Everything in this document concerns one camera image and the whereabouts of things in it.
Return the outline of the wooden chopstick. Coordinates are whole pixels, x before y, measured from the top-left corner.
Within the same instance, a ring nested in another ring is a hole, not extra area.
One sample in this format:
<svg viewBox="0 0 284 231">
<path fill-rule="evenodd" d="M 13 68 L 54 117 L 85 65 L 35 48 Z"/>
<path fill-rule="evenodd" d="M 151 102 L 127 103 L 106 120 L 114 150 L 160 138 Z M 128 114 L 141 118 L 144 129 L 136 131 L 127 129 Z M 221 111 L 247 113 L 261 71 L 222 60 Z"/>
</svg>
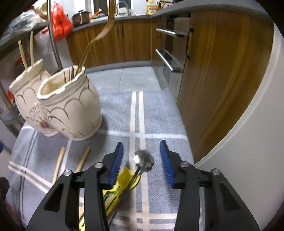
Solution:
<svg viewBox="0 0 284 231">
<path fill-rule="evenodd" d="M 80 171 L 83 169 L 83 166 L 84 166 L 84 164 L 85 164 L 85 162 L 86 162 L 86 159 L 87 159 L 87 157 L 88 157 L 88 155 L 89 155 L 89 153 L 90 153 L 90 150 L 91 150 L 90 147 L 88 147 L 88 148 L 86 149 L 85 153 L 83 154 L 83 156 L 82 156 L 82 158 L 81 158 L 81 160 L 80 160 L 80 162 L 79 162 L 78 167 L 76 168 L 76 173 L 77 173 L 77 172 L 80 172 Z"/>
<path fill-rule="evenodd" d="M 30 33 L 30 60 L 31 60 L 31 65 L 34 65 L 34 33 L 31 31 Z"/>
<path fill-rule="evenodd" d="M 26 63 L 26 58 L 25 58 L 25 54 L 24 54 L 24 50 L 23 50 L 23 47 L 22 47 L 21 40 L 18 41 L 18 47 L 19 47 L 19 51 L 20 51 L 20 55 L 21 55 L 21 59 L 22 59 L 24 68 L 25 68 L 25 70 L 27 70 L 28 69 L 28 65 Z"/>
<path fill-rule="evenodd" d="M 59 153 L 59 156 L 58 156 L 58 159 L 57 159 L 57 162 L 56 162 L 56 167 L 55 167 L 55 171 L 54 171 L 54 175 L 53 175 L 52 184 L 54 184 L 57 181 L 57 177 L 58 177 L 58 174 L 59 174 L 61 163 L 63 161 L 65 150 L 66 150 L 66 147 L 62 146 L 60 153 Z"/>
</svg>

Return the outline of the yellow plastic fork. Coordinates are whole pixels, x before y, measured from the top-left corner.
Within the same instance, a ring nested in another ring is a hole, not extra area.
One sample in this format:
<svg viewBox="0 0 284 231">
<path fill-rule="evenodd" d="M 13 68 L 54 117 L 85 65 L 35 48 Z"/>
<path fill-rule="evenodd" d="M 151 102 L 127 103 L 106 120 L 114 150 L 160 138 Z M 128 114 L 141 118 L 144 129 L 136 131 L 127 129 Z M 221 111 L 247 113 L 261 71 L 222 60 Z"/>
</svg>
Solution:
<svg viewBox="0 0 284 231">
<path fill-rule="evenodd" d="M 110 190 L 103 190 L 103 201 L 108 220 L 110 219 L 113 210 L 118 205 L 123 190 L 127 188 L 132 178 L 132 174 L 134 174 L 133 171 L 130 171 L 127 167 L 124 167 L 119 173 L 118 179 L 113 188 Z"/>
</svg>

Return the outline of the silver metal spoon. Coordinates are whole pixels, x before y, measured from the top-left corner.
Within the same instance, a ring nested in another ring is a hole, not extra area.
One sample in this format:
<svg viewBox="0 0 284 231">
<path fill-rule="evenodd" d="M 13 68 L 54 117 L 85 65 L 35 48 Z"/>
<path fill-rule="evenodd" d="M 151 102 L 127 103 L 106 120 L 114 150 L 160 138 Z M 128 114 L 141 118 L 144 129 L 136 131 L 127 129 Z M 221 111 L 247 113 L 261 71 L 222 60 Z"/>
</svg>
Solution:
<svg viewBox="0 0 284 231">
<path fill-rule="evenodd" d="M 108 215 L 108 225 L 110 225 L 117 213 L 118 207 L 123 202 L 125 195 L 129 191 L 129 189 L 132 187 L 133 182 L 136 180 L 136 177 L 140 173 L 140 171 L 150 171 L 154 165 L 154 158 L 151 156 L 151 154 L 146 150 L 140 150 L 135 152 L 135 156 L 133 158 L 133 161 L 136 165 L 136 170 L 134 174 L 131 176 L 130 180 L 128 181 L 127 186 L 123 189 L 121 194 L 118 197 L 118 202 L 114 206 L 114 209 L 111 211 L 111 213 Z"/>
</svg>

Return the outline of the wooden kitchen cabinets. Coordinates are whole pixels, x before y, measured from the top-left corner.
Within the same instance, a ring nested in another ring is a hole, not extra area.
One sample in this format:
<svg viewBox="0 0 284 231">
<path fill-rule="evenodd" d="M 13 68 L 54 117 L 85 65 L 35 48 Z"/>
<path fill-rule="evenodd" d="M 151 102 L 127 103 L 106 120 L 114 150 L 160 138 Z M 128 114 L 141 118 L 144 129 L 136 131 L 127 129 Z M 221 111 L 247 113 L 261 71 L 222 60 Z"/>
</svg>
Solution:
<svg viewBox="0 0 284 231">
<path fill-rule="evenodd" d="M 86 67 L 158 63 L 160 29 L 172 17 L 117 19 L 111 32 L 91 47 Z M 177 105 L 195 161 L 232 129 L 252 101 L 272 52 L 271 19 L 238 12 L 201 10 L 181 17 L 178 38 L 181 86 Z"/>
</svg>

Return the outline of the kitchen sink faucet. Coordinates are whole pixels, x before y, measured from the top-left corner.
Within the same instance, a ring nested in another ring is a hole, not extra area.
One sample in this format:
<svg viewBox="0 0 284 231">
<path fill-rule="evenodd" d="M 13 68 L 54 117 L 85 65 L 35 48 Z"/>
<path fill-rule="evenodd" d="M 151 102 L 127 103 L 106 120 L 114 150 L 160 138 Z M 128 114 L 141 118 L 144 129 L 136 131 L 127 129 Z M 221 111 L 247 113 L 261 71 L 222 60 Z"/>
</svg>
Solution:
<svg viewBox="0 0 284 231">
<path fill-rule="evenodd" d="M 116 16 L 131 16 L 130 8 L 125 1 L 116 3 Z"/>
</svg>

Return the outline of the white ceramic double utensil holder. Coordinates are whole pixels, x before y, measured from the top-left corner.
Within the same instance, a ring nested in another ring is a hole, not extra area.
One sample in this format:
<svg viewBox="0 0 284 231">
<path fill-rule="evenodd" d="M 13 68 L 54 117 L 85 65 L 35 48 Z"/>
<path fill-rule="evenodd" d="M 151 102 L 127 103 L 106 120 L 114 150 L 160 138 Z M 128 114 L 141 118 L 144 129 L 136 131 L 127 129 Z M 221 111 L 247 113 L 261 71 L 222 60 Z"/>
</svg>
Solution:
<svg viewBox="0 0 284 231">
<path fill-rule="evenodd" d="M 77 69 L 74 65 L 50 75 L 40 59 L 9 86 L 23 119 L 47 137 L 61 133 L 83 141 L 102 125 L 98 91 L 87 77 L 86 68 Z"/>
</svg>

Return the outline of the grey checked table cloth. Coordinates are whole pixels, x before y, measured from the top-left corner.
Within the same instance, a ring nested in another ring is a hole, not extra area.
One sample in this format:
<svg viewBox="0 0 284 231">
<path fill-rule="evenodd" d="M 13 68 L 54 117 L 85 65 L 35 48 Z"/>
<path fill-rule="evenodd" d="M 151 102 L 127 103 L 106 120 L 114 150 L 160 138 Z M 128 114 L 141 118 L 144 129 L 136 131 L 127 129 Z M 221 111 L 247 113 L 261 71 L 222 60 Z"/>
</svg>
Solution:
<svg viewBox="0 0 284 231">
<path fill-rule="evenodd" d="M 145 172 L 135 191 L 120 204 L 111 230 L 173 230 L 180 191 L 168 185 L 159 153 L 166 141 L 171 151 L 194 163 L 181 116 L 169 90 L 101 94 L 103 122 L 90 139 L 73 141 L 62 134 L 46 137 L 25 124 L 15 142 L 9 161 L 10 189 L 7 201 L 26 226 L 52 186 L 62 147 L 66 147 L 61 168 L 75 171 L 89 150 L 84 169 L 124 146 L 122 166 L 134 169 L 133 156 L 147 150 L 154 166 Z"/>
</svg>

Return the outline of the built-in steel oven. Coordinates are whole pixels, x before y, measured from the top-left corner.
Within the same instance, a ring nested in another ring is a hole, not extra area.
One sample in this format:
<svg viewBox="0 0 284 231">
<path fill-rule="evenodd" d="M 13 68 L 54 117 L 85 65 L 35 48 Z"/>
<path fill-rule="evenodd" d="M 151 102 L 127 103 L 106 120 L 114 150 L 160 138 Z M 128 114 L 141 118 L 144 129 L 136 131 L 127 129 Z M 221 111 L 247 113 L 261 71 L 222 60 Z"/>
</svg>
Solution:
<svg viewBox="0 0 284 231">
<path fill-rule="evenodd" d="M 162 89 L 179 88 L 186 59 L 190 17 L 162 17 L 154 35 L 153 69 Z"/>
</svg>

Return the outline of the red plastic bag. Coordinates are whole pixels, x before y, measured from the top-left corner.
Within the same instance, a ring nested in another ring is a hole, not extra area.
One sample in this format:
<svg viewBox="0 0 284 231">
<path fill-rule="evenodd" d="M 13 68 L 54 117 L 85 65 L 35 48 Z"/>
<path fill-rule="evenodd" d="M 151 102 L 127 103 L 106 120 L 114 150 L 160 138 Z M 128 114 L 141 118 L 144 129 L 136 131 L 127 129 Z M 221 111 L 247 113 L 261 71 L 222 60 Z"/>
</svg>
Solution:
<svg viewBox="0 0 284 231">
<path fill-rule="evenodd" d="M 51 10 L 51 20 L 53 24 L 53 34 L 55 40 L 62 40 L 69 35 L 73 29 L 63 7 L 59 3 L 55 3 Z"/>
</svg>

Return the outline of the golden fork in holder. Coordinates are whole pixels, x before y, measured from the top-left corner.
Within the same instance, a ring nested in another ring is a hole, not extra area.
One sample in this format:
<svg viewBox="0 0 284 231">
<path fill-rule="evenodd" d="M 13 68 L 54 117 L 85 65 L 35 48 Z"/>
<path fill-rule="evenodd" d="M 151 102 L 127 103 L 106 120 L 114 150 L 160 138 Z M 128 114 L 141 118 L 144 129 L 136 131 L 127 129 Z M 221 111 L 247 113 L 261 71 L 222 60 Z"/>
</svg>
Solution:
<svg viewBox="0 0 284 231">
<path fill-rule="evenodd" d="M 106 23 L 105 27 L 103 28 L 103 30 L 94 39 L 92 39 L 88 43 L 86 49 L 84 50 L 83 56 L 80 59 L 80 62 L 78 64 L 78 68 L 77 68 L 75 73 L 74 73 L 74 66 L 72 66 L 72 72 L 71 72 L 72 78 L 76 77 L 79 74 L 79 72 L 82 70 L 82 67 L 83 67 L 83 65 L 84 65 L 84 63 L 86 61 L 86 58 L 88 56 L 88 53 L 89 53 L 89 50 L 90 50 L 92 44 L 94 44 L 94 43 L 98 42 L 99 40 L 103 39 L 110 32 L 110 30 L 111 30 L 111 28 L 112 28 L 112 26 L 114 24 L 115 11 L 116 11 L 115 7 L 116 7 L 115 1 L 114 0 L 110 0 L 109 1 L 109 14 L 108 14 L 107 23 Z"/>
</svg>

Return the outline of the electric rice cooker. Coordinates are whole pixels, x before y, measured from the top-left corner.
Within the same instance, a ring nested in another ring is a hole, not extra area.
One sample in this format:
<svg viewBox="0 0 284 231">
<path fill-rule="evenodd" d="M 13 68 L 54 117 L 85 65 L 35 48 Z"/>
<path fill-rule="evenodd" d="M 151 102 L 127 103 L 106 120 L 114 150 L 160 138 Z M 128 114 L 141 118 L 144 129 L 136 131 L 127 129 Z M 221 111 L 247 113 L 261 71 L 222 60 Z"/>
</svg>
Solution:
<svg viewBox="0 0 284 231">
<path fill-rule="evenodd" d="M 78 27 L 90 22 L 90 12 L 80 10 L 72 16 L 73 27 Z"/>
</svg>

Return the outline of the yellow oil bottle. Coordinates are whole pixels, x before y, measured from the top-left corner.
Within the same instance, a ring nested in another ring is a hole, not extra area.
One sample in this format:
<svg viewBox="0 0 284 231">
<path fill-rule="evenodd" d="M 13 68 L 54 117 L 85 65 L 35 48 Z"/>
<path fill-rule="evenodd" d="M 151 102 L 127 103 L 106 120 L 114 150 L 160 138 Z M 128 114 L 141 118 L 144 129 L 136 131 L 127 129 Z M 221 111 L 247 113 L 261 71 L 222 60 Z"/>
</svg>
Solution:
<svg viewBox="0 0 284 231">
<path fill-rule="evenodd" d="M 147 0 L 148 4 L 146 6 L 146 15 L 155 14 L 157 11 L 157 5 L 155 0 Z"/>
</svg>

